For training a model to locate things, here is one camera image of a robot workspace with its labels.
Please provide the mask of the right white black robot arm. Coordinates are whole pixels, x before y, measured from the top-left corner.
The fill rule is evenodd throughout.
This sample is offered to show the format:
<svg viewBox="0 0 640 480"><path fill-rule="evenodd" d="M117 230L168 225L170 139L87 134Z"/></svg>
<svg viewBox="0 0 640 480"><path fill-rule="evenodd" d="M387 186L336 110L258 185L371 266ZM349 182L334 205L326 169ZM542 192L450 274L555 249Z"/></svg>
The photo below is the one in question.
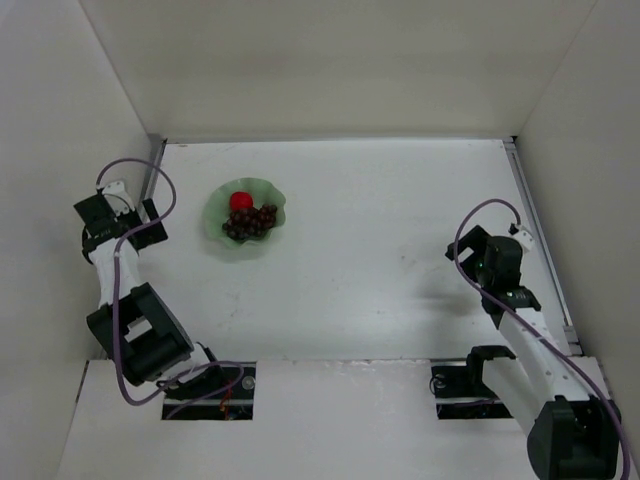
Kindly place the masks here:
<svg viewBox="0 0 640 480"><path fill-rule="evenodd" d="M524 229L493 236L475 226L447 248L449 260L470 253L460 270L507 342L473 348L467 358L471 376L518 422L537 478L611 479L617 469L620 412L564 361L539 301L521 285L522 258L532 244Z"/></svg>

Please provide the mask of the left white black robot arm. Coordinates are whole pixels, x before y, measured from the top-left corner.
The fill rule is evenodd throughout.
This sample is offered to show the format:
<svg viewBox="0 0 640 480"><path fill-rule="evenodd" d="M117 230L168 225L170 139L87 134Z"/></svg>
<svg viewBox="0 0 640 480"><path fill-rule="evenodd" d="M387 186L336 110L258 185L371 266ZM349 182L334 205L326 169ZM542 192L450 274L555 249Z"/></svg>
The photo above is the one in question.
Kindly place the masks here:
<svg viewBox="0 0 640 480"><path fill-rule="evenodd" d="M74 205L84 222L82 253L96 269L99 306L87 325L109 359L120 363L132 386L163 385L183 372L171 388L190 399L204 386L218 386L222 374L211 350L193 342L156 290L141 279L139 253L168 234L152 200L143 202L143 222L125 193L96 194Z"/></svg>

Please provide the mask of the red fake pomegranate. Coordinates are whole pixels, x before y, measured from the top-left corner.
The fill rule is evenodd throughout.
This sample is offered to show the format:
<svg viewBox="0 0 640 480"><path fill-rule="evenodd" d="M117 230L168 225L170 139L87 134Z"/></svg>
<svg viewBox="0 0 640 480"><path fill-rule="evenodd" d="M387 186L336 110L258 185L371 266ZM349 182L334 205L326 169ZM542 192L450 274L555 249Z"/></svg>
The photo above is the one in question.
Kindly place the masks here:
<svg viewBox="0 0 640 480"><path fill-rule="evenodd" d="M236 191L229 198L229 206L232 211L251 209L254 206L254 201L248 192Z"/></svg>

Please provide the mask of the dark red fake grapes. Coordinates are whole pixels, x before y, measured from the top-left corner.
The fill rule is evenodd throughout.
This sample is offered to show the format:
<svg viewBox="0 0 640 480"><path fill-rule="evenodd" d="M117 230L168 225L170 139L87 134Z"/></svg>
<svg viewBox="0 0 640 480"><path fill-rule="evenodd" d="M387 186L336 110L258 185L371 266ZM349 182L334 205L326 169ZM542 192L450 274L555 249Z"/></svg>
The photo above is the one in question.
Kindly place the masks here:
<svg viewBox="0 0 640 480"><path fill-rule="evenodd" d="M239 243L263 238L276 224L276 205L243 208L232 212L221 225L228 238Z"/></svg>

